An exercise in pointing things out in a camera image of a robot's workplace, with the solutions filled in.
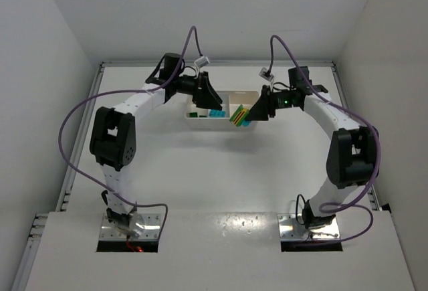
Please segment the bee lego stack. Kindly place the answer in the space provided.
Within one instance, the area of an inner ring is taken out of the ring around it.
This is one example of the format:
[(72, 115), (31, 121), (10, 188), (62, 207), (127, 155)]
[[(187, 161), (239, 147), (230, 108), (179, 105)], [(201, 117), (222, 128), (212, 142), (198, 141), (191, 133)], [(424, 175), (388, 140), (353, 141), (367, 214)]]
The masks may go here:
[(245, 108), (242, 104), (238, 106), (236, 111), (231, 115), (229, 121), (236, 127), (248, 127), (251, 121), (246, 120), (249, 114), (249, 109)]

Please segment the light blue long lego brick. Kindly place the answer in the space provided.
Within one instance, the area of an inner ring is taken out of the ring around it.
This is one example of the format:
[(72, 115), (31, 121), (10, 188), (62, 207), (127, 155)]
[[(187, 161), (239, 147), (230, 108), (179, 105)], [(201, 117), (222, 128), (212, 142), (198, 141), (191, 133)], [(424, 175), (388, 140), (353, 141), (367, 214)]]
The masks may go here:
[(209, 117), (210, 118), (225, 118), (226, 111), (224, 110), (210, 110)]

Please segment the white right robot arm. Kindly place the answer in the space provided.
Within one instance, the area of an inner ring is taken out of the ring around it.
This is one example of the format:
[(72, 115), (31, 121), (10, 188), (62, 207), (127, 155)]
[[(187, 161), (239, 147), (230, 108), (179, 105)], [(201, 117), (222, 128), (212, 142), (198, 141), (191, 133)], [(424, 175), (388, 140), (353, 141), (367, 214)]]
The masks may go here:
[(305, 228), (322, 227), (331, 223), (348, 196), (376, 172), (375, 136), (332, 105), (328, 90), (312, 83), (308, 67), (291, 68), (288, 75), (290, 85), (285, 90), (263, 86), (245, 121), (267, 121), (277, 110), (300, 108), (326, 133), (330, 139), (327, 178), (317, 194), (305, 201), (301, 215)]

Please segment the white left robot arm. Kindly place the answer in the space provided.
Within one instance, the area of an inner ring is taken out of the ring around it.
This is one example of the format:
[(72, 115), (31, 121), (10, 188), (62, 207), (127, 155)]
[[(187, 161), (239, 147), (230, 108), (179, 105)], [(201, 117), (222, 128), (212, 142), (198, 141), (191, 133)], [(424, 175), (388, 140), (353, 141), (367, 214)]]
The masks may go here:
[(194, 62), (195, 76), (183, 73), (179, 54), (167, 53), (146, 79), (141, 91), (111, 107), (97, 109), (90, 139), (90, 152), (101, 166), (112, 192), (105, 194), (107, 216), (119, 230), (134, 234), (142, 224), (130, 200), (129, 165), (136, 154), (136, 126), (151, 110), (167, 103), (175, 94), (187, 94), (198, 108), (220, 110), (222, 99), (202, 68), (206, 56)]

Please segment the white divided container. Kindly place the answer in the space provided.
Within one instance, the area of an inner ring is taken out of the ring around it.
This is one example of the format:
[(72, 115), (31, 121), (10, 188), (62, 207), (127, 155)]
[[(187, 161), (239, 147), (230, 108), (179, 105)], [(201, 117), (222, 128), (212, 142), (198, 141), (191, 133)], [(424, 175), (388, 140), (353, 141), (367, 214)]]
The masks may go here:
[(219, 91), (223, 103), (221, 110), (197, 108), (192, 97), (187, 96), (185, 120), (191, 129), (216, 131), (253, 131), (257, 122), (243, 121), (236, 126), (230, 118), (242, 106), (250, 109), (258, 100), (257, 91)]

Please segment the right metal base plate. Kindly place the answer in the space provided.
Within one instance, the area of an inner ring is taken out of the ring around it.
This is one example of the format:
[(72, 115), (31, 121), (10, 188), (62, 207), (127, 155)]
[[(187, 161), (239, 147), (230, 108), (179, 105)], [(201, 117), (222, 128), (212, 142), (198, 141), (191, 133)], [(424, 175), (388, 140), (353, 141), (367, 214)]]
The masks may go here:
[(340, 232), (336, 218), (322, 227), (306, 229), (299, 224), (293, 213), (278, 214), (278, 227), (281, 241), (329, 241), (339, 240)]

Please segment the metal base plate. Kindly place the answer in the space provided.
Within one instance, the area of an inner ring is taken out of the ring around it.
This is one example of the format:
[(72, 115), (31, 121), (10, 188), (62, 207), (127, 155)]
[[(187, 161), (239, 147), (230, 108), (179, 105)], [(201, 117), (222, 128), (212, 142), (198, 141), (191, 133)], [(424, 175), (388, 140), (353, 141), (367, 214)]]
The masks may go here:
[(281, 241), (329, 241), (339, 240), (340, 232), (336, 218), (322, 227), (306, 229), (299, 224), (293, 213), (278, 214), (278, 227)]
[(133, 213), (128, 228), (110, 221), (104, 215), (99, 233), (100, 241), (156, 241), (161, 228), (161, 214)]

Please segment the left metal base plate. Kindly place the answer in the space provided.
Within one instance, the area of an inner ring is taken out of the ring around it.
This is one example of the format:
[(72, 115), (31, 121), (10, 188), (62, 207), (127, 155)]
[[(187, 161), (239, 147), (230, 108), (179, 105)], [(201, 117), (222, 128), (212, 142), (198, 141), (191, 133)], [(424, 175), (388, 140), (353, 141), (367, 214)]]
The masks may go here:
[(156, 241), (161, 228), (161, 214), (133, 213), (128, 228), (110, 221), (104, 215), (99, 233), (100, 241)]

